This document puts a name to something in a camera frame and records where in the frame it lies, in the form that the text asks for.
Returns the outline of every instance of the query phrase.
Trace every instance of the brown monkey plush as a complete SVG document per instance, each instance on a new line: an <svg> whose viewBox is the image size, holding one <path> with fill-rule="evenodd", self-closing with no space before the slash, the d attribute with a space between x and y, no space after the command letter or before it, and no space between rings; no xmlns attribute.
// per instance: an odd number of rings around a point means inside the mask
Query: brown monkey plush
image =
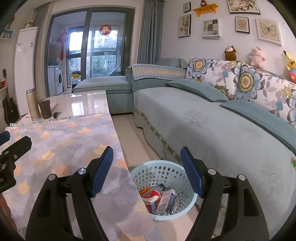
<svg viewBox="0 0 296 241"><path fill-rule="evenodd" d="M233 46L231 47L227 47L225 49L225 60L227 61L236 61L237 60L237 56L235 55L235 48Z"/></svg>

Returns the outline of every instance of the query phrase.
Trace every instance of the cushion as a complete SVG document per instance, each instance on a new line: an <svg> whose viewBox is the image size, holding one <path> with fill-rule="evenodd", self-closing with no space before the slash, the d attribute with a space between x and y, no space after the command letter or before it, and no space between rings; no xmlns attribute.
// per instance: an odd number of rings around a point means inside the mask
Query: cushion
<svg viewBox="0 0 296 241"><path fill-rule="evenodd" d="M186 79L207 83L222 91L229 99L234 99L237 88L234 78L240 73L238 66L241 66L241 61L190 58Z"/></svg>
<svg viewBox="0 0 296 241"><path fill-rule="evenodd" d="M180 79L167 83L169 86L197 94L212 102L226 102L228 98L220 90L198 81Z"/></svg>
<svg viewBox="0 0 296 241"><path fill-rule="evenodd" d="M182 58L160 58L156 64L182 69L186 69L188 67L187 62Z"/></svg>
<svg viewBox="0 0 296 241"><path fill-rule="evenodd" d="M107 76L107 77L94 77L88 78L81 81L74 89L85 89L92 90L106 90L106 91L117 91L121 93L131 93L132 85L126 81L125 76Z"/></svg>
<svg viewBox="0 0 296 241"><path fill-rule="evenodd" d="M281 118L257 104L244 100L231 100L220 104L220 106L262 127L296 154L296 132Z"/></svg>
<svg viewBox="0 0 296 241"><path fill-rule="evenodd" d="M234 81L237 86L235 99L262 106L296 130L296 84L247 64L242 64L241 74Z"/></svg>

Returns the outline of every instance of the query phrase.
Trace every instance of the teal pillow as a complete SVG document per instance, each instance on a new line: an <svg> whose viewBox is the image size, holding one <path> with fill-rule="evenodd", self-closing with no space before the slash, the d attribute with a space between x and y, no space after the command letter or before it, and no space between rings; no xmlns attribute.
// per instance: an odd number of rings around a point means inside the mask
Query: teal pillow
<svg viewBox="0 0 296 241"><path fill-rule="evenodd" d="M187 69L188 63L182 58L160 58L157 65Z"/></svg>
<svg viewBox="0 0 296 241"><path fill-rule="evenodd" d="M169 86L186 90L191 93L204 97L212 102L226 102L229 101L226 95L215 87L204 84L195 80L178 79L167 83Z"/></svg>
<svg viewBox="0 0 296 241"><path fill-rule="evenodd" d="M260 126L296 155L296 131L283 119L271 114L263 107L245 100L230 100L220 106Z"/></svg>

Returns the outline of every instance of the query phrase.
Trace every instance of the wall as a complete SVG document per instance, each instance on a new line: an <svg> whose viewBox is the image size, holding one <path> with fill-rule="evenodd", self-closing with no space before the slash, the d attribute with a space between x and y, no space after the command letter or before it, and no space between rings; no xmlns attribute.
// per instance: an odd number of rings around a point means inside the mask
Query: wall
<svg viewBox="0 0 296 241"><path fill-rule="evenodd" d="M2 70L6 69L7 85L9 96L15 99L15 85L14 85L14 57L15 45L17 42L18 34L21 29L25 27L25 23L31 19L33 8L30 3L25 3L15 14L15 20L11 24L10 29L13 31L11 40L0 40L0 79L2 77ZM0 133L5 130L7 126L4 121L4 111L2 101L6 96L6 91L0 92Z"/></svg>
<svg viewBox="0 0 296 241"><path fill-rule="evenodd" d="M260 46L265 55L266 70L287 77L285 66L287 59L283 54L286 50L292 58L296 58L296 40L286 22L267 0L257 0L261 15L230 14L227 0L208 0L207 3L218 5L217 13L203 14L198 17L194 11L183 13L182 0L168 0L164 6L163 41L161 57L178 57L189 60L190 57L225 59L224 51L228 46L237 50L237 59L250 63L249 54L252 48ZM192 9L200 7L200 1L192 1ZM192 15L191 36L178 38L178 17ZM250 34L237 33L235 16L245 16L250 21ZM221 38L204 39L202 37L203 20L219 18ZM282 47L277 44L259 40L255 23L256 18L276 20L281 34Z"/></svg>
<svg viewBox="0 0 296 241"><path fill-rule="evenodd" d="M135 8L133 38L131 48L131 64L137 63L138 50L140 42L140 32L142 24L144 0L59 0L56 1L52 8L52 14L64 12L67 10L95 7L95 6L116 6L116 7L133 7Z"/></svg>

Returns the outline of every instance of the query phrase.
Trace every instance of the pikachu plush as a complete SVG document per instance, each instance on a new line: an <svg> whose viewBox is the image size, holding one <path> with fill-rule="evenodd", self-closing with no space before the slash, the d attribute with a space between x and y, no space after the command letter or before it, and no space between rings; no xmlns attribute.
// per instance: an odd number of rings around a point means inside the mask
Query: pikachu plush
<svg viewBox="0 0 296 241"><path fill-rule="evenodd" d="M286 66L289 71L290 80L296 84L296 59L291 58L290 55L284 50L284 54L287 57L289 64Z"/></svg>

